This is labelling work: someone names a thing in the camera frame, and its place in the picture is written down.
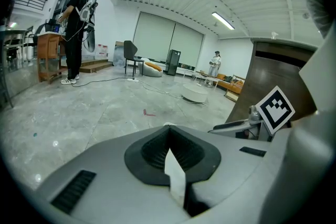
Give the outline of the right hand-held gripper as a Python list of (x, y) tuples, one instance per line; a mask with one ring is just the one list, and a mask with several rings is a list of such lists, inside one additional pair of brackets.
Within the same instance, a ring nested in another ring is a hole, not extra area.
[(277, 131), (290, 126), (289, 120), (294, 114), (289, 99), (276, 86), (257, 104), (249, 107), (248, 120), (216, 125), (209, 133), (235, 137), (236, 133), (248, 129), (249, 139), (272, 141)]

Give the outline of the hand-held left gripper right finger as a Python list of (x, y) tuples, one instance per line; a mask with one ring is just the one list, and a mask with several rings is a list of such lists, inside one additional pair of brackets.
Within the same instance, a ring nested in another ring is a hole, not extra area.
[(272, 142), (243, 140), (175, 126), (213, 144), (222, 160), (206, 181), (193, 184), (198, 199), (210, 205), (199, 218), (258, 218), (282, 164), (289, 130), (278, 131)]

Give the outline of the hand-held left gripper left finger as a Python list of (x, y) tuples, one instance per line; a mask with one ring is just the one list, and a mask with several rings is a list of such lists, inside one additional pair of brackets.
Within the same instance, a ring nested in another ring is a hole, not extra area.
[[(185, 222), (188, 213), (169, 189), (135, 178), (124, 162), (126, 149), (159, 127), (97, 143), (50, 174), (37, 188), (39, 207), (50, 222)], [(73, 210), (65, 213), (52, 202), (82, 171), (95, 177)]]

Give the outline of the white plastic basket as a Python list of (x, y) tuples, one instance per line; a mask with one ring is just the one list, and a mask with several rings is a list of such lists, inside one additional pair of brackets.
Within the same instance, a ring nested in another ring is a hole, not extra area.
[(186, 188), (186, 176), (171, 149), (168, 150), (165, 158), (164, 173), (170, 180), (171, 195), (176, 201), (183, 203)]

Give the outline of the wooden shelf cart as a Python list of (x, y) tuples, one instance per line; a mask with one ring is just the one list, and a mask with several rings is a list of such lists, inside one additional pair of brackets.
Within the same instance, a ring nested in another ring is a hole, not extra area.
[(239, 95), (245, 83), (245, 78), (233, 75), (228, 89), (226, 90), (225, 97), (231, 101), (237, 102)]

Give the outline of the orange sofa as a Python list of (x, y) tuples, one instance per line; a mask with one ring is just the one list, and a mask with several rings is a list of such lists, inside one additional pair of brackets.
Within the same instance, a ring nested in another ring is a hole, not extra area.
[(213, 82), (214, 86), (224, 88), (235, 94), (241, 93), (245, 83), (245, 78), (236, 75), (227, 76), (225, 74), (219, 73), (216, 79), (218, 79), (218, 82)]

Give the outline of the round beige basket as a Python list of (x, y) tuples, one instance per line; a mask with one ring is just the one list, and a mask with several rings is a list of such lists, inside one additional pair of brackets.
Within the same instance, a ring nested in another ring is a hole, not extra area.
[(187, 101), (206, 106), (208, 91), (198, 84), (183, 84), (181, 96)]

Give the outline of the wooden coffee table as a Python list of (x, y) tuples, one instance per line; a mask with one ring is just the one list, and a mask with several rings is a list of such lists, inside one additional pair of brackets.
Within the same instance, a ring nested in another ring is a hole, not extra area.
[(201, 86), (207, 87), (217, 87), (218, 82), (220, 81), (218, 78), (214, 78), (202, 72), (192, 71), (192, 70), (185, 70), (183, 72), (183, 77), (189, 76), (194, 81), (198, 81), (197, 84)]

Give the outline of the dark wooden sink vanity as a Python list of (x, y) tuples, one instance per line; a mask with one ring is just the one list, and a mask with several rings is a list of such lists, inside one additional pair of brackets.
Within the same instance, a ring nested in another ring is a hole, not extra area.
[(294, 41), (252, 38), (253, 51), (247, 76), (227, 122), (248, 117), (248, 109), (278, 86), (292, 104), (291, 121), (313, 114), (317, 108), (299, 71), (316, 51)]

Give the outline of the black tower appliance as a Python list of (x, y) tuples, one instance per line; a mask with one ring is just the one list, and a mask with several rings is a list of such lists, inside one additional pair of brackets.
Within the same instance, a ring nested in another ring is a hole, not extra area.
[(175, 76), (179, 65), (181, 52), (171, 49), (166, 59), (165, 73), (169, 76)]

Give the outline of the grey roller blind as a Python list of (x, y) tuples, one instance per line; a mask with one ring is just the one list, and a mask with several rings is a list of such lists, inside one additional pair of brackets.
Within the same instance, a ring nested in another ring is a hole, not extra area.
[(180, 52), (179, 63), (196, 67), (203, 35), (188, 27), (175, 24), (170, 49)]
[(175, 22), (155, 15), (140, 13), (133, 43), (136, 55), (156, 61), (165, 61), (169, 52)]

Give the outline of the round grey beanbag bed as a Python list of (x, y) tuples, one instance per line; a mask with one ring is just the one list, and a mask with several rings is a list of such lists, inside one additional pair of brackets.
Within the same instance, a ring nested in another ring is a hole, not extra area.
[(147, 66), (145, 64), (145, 62), (147, 62), (147, 61), (139, 62), (140, 70), (142, 71), (142, 74), (144, 76), (148, 76), (148, 77), (161, 77), (162, 76), (163, 71), (159, 72), (159, 71)]

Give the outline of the orange cushion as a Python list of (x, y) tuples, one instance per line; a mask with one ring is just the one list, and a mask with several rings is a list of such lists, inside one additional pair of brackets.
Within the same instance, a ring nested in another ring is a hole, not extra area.
[(153, 69), (159, 71), (159, 72), (162, 71), (161, 67), (158, 66), (158, 65), (156, 65), (156, 64), (153, 64), (153, 63), (151, 63), (151, 62), (145, 62), (145, 64), (146, 64), (147, 66), (149, 66), (149, 67), (151, 67), (151, 68), (153, 68)]

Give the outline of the brown wooden step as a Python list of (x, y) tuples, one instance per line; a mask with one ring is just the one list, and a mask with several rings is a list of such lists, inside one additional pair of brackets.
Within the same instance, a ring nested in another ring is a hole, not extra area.
[(112, 62), (109, 62), (107, 59), (103, 60), (86, 60), (83, 61), (79, 72), (82, 73), (94, 73), (105, 68), (113, 66)]

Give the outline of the long ceiling light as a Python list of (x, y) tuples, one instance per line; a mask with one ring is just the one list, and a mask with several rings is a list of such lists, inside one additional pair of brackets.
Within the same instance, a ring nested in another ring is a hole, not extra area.
[(217, 20), (219, 20), (223, 25), (225, 25), (229, 30), (234, 30), (235, 27), (229, 23), (224, 17), (222, 17), (217, 12), (213, 12), (212, 16), (215, 17)]

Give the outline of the blue-grey canvas painting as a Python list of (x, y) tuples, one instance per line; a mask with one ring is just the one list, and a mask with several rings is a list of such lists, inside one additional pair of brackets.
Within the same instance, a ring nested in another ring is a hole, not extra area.
[(116, 67), (125, 67), (124, 42), (116, 41), (113, 53), (113, 65)]

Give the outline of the clear jugs with red labels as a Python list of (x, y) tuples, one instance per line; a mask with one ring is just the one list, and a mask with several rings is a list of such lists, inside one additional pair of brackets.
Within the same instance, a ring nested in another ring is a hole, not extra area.
[(95, 48), (95, 60), (106, 60), (108, 58), (108, 46), (97, 44)]

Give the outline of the dark blue chair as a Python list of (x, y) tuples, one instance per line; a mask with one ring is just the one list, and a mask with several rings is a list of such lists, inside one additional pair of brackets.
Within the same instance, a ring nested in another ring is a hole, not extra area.
[(132, 76), (134, 77), (136, 73), (136, 63), (144, 64), (144, 60), (135, 58), (135, 54), (137, 53), (138, 49), (132, 41), (125, 40), (123, 42), (123, 46), (124, 46), (124, 58), (125, 58), (124, 73), (127, 73), (128, 62), (132, 61), (133, 62)]

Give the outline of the brown wooden desk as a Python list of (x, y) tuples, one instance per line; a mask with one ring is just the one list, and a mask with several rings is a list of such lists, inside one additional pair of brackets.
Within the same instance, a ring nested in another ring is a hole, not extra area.
[[(67, 67), (62, 65), (61, 59), (65, 56), (66, 41), (59, 33), (52, 31), (39, 34), (37, 36), (37, 75), (39, 82), (47, 81), (51, 84), (53, 80), (59, 78)], [(49, 62), (57, 60), (56, 70), (51, 70)]]

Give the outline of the black office chair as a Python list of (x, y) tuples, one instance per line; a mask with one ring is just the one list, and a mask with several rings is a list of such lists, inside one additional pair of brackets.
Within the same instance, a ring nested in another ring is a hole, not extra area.
[(38, 35), (45, 29), (45, 23), (38, 26), (36, 31), (33, 34), (28, 36), (29, 43), (27, 44), (27, 59), (35, 59), (37, 58), (37, 42), (38, 42)]

